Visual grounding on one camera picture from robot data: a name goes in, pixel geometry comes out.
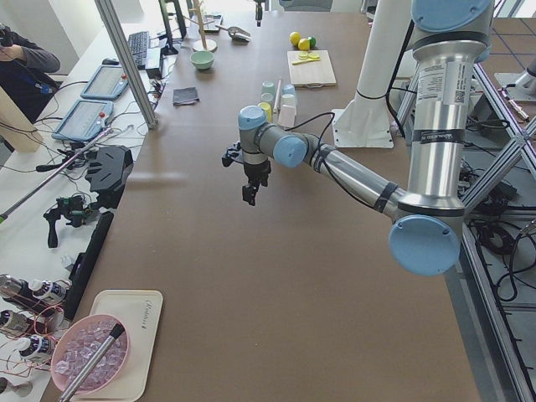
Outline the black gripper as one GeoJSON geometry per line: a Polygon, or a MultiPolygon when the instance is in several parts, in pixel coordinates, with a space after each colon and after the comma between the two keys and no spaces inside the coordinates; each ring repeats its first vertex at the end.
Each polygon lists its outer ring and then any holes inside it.
{"type": "Polygon", "coordinates": [[[242,199],[250,206],[255,206],[256,190],[268,186],[268,178],[271,173],[271,163],[260,164],[244,163],[245,175],[248,183],[242,187],[242,199]]]}

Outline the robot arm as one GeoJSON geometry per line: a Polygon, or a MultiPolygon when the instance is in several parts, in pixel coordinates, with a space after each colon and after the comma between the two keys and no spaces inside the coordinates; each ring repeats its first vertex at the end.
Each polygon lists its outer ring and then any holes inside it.
{"type": "Polygon", "coordinates": [[[301,164],[332,179],[360,204],[390,218],[389,251],[421,276],[440,275],[460,256],[466,208],[458,196],[474,64],[487,52],[490,1],[414,1],[412,54],[418,64],[409,176],[405,187],[309,133],[268,122],[259,106],[238,115],[238,160],[255,203],[271,164],[301,164]]]}
{"type": "Polygon", "coordinates": [[[359,110],[376,106],[387,93],[410,26],[410,7],[408,0],[377,1],[354,98],[359,110]]]}

